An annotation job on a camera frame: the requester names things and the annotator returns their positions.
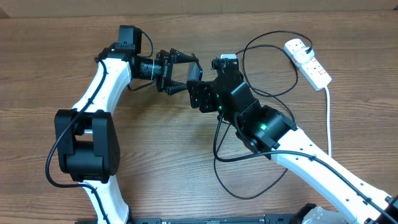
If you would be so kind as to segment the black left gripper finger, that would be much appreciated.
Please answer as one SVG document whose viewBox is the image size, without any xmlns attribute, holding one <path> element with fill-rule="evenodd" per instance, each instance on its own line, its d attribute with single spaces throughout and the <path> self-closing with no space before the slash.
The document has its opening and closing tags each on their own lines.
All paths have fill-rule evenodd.
<svg viewBox="0 0 398 224">
<path fill-rule="evenodd" d="M 171 48 L 170 49 L 171 61 L 173 63 L 190 63 L 190 62 L 198 62 L 198 59 L 194 54 L 186 55 L 181 51 Z"/>
<path fill-rule="evenodd" d="M 174 94 L 184 91 L 184 90 L 187 90 L 186 83 L 176 82 L 173 80 L 169 80 L 165 86 L 165 92 L 168 95 L 174 95 Z"/>
</svg>

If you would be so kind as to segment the blue Samsung Galaxy smartphone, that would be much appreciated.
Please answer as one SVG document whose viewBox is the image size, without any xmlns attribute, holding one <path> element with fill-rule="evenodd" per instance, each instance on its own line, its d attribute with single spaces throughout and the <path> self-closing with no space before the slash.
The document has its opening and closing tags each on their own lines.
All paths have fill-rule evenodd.
<svg viewBox="0 0 398 224">
<path fill-rule="evenodd" d="M 190 62 L 188 65 L 187 80 L 201 80 L 203 76 L 203 69 L 199 61 Z"/>
</svg>

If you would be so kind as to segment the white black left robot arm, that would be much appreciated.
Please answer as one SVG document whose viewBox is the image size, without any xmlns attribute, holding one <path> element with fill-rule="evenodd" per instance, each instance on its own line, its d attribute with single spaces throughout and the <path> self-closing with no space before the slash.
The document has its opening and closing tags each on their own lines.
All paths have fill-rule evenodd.
<svg viewBox="0 0 398 224">
<path fill-rule="evenodd" d="M 178 50 L 160 51 L 155 58 L 141 54 L 146 33 L 138 27 L 121 25 L 118 41 L 95 58 L 96 75 L 82 98 L 69 110 L 58 110 L 54 118 L 56 141 L 45 165 L 47 180 L 50 162 L 58 155 L 60 170 L 69 174 L 69 188 L 81 187 L 97 214 L 95 223 L 133 223 L 131 209 L 124 201 L 116 173 L 120 147 L 113 123 L 119 98 L 133 79 L 148 80 L 159 92 L 173 95 L 186 90 L 185 83 L 172 80 L 175 64 L 188 64 L 188 80 L 200 80 L 203 70 L 194 54 Z"/>
</svg>

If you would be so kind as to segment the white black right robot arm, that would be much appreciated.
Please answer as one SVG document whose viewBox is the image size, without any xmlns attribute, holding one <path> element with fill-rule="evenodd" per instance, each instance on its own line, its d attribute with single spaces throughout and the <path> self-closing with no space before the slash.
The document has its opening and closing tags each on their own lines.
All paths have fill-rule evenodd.
<svg viewBox="0 0 398 224">
<path fill-rule="evenodd" d="M 356 177 L 282 112 L 262 106 L 243 80 L 237 59 L 216 58 L 211 66 L 217 77 L 204 82 L 198 63 L 190 63 L 191 106 L 202 113 L 217 111 L 220 121 L 234 126 L 251 151 L 237 161 L 266 156 L 286 167 L 327 199 L 347 223 L 397 223 L 397 198 Z"/>
</svg>

